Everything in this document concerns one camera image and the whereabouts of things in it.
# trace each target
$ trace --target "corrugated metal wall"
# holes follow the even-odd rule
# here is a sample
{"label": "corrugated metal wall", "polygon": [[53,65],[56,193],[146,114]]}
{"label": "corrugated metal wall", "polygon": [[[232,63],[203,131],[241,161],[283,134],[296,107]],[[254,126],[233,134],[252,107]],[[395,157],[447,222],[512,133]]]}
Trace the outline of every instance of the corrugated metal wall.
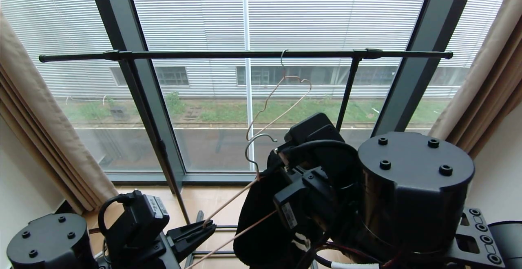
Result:
{"label": "corrugated metal wall", "polygon": [[[94,0],[1,0],[2,10],[59,97],[104,95],[130,98],[117,87],[110,61],[41,64],[41,53],[96,53],[110,49]],[[423,0],[248,0],[252,49],[354,49],[406,47]],[[135,0],[151,50],[242,50],[242,0]],[[502,0],[469,0],[441,66],[469,67]],[[398,59],[363,61],[362,66],[396,66]],[[189,86],[162,87],[184,97],[246,97],[236,66],[244,60],[155,60],[158,66],[186,66]],[[340,59],[285,60],[289,66],[346,66]],[[279,60],[252,61],[278,66]],[[272,86],[254,86],[266,96]],[[451,97],[458,87],[428,87],[425,96]],[[276,96],[300,96],[305,87],[286,85]],[[318,85],[312,96],[341,96],[342,86]],[[352,96],[386,96],[386,86],[358,86]]]}

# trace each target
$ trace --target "baseboard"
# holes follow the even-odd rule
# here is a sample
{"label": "baseboard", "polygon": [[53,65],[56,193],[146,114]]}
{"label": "baseboard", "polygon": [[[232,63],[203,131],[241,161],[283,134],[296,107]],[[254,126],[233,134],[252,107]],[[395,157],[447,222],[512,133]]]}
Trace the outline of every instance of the baseboard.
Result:
{"label": "baseboard", "polygon": [[73,207],[71,207],[71,204],[67,200],[64,200],[58,209],[56,209],[55,214],[62,214],[62,213],[75,213],[73,210]]}

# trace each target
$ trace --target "glass pane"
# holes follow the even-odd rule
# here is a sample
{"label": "glass pane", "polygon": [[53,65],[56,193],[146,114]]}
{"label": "glass pane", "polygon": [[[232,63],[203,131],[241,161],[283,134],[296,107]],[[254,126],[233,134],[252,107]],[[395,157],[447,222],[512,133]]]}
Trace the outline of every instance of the glass pane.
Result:
{"label": "glass pane", "polygon": [[[243,0],[134,0],[149,50],[244,50]],[[244,59],[153,60],[184,67],[188,85],[162,85],[188,172],[248,171]],[[265,82],[257,74],[257,83]]]}
{"label": "glass pane", "polygon": [[468,0],[446,50],[453,58],[440,61],[406,131],[428,133],[457,93],[503,0]]}
{"label": "glass pane", "polygon": [[[424,0],[248,0],[253,50],[404,50]],[[288,74],[310,79],[313,89],[291,112],[266,132],[280,141],[287,129],[319,111],[335,124],[345,90],[350,59],[283,59]],[[352,87],[341,135],[358,147],[373,125],[395,76],[399,58],[364,60]],[[281,68],[279,59],[253,59],[253,68]],[[272,86],[253,85],[254,114],[262,109]],[[255,124],[262,128],[283,113],[308,87],[284,82]],[[255,142],[256,159],[265,167],[277,144]]]}
{"label": "glass pane", "polygon": [[2,0],[2,11],[103,170],[161,172],[117,62],[38,61],[112,48],[95,1]]}

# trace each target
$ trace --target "white pole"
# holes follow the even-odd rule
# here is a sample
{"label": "white pole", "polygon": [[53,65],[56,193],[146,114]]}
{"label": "white pole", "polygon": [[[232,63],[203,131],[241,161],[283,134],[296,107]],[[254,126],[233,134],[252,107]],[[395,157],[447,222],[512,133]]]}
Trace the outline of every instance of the white pole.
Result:
{"label": "white pole", "polygon": [[[245,31],[245,50],[250,50],[250,27],[248,25],[248,0],[243,0],[243,30]],[[250,71],[250,58],[245,59],[245,80],[246,80],[246,123],[252,123],[254,118],[252,109],[252,73]],[[254,136],[254,127],[250,128],[248,137]],[[255,161],[254,144],[248,149],[248,157]],[[254,163],[250,163],[250,171],[255,171]]]}

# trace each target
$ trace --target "grass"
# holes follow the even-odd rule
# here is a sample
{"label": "grass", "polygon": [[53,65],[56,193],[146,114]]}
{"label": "grass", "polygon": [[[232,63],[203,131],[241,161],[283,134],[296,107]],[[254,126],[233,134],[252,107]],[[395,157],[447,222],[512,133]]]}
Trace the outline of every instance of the grass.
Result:
{"label": "grass", "polygon": [[[269,100],[267,109],[259,114],[256,122],[271,122],[277,116],[289,109],[295,100]],[[383,99],[375,100],[349,100],[345,112],[344,121],[347,123],[375,122],[378,112],[381,111]],[[411,122],[417,124],[429,124],[436,121],[449,100],[421,100]],[[190,122],[246,122],[246,100],[181,100],[177,94],[169,94],[165,97],[165,104],[171,117],[177,121],[183,121],[185,113],[197,108],[198,116]],[[110,113],[111,107],[121,106],[129,117],[137,117],[138,111],[132,100],[116,102],[106,100],[105,105],[101,101],[60,103],[60,107],[71,122],[113,122]],[[263,109],[264,100],[254,100],[254,115]],[[297,123],[317,112],[324,112],[332,122],[337,120],[341,107],[341,100],[331,98],[305,98],[292,110],[283,116],[278,122]]]}

